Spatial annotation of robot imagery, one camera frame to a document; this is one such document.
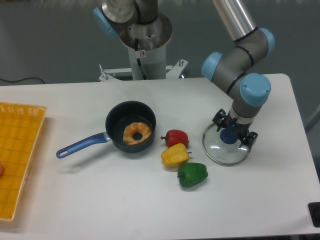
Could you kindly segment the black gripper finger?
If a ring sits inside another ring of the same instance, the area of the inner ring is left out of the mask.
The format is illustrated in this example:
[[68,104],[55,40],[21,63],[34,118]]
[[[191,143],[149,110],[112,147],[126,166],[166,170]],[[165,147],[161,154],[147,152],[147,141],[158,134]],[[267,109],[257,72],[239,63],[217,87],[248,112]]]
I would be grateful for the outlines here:
[[247,129],[245,132],[238,133],[237,136],[241,147],[247,146],[248,148],[252,148],[258,138],[258,133]]
[[227,127],[227,114],[221,108],[212,119],[212,122],[216,125],[216,131],[219,132],[221,129],[225,129]]

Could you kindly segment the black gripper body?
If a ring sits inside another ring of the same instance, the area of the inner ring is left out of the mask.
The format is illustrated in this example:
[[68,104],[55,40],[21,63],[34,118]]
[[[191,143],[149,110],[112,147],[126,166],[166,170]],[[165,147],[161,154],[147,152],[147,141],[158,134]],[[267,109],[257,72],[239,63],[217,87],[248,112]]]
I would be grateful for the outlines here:
[[225,128],[237,135],[238,138],[244,138],[248,135],[249,127],[252,123],[238,123],[237,120],[238,119],[236,117],[232,118],[231,116],[227,116],[225,120]]

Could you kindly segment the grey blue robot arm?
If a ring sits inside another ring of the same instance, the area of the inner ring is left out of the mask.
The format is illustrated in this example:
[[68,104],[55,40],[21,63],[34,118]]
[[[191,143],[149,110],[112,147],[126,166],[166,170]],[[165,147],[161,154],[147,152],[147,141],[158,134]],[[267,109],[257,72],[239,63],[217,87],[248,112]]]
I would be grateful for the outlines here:
[[[224,133],[228,130],[241,145],[251,148],[258,135],[249,128],[267,101],[271,84],[249,69],[274,49],[275,38],[256,25],[241,0],[216,0],[214,6],[234,48],[228,54],[210,54],[201,67],[202,74],[233,101],[229,112],[219,111],[213,122],[223,142],[228,142]],[[105,0],[93,16],[107,36],[119,37],[126,46],[134,80],[166,77],[166,45],[173,29],[156,0]]]

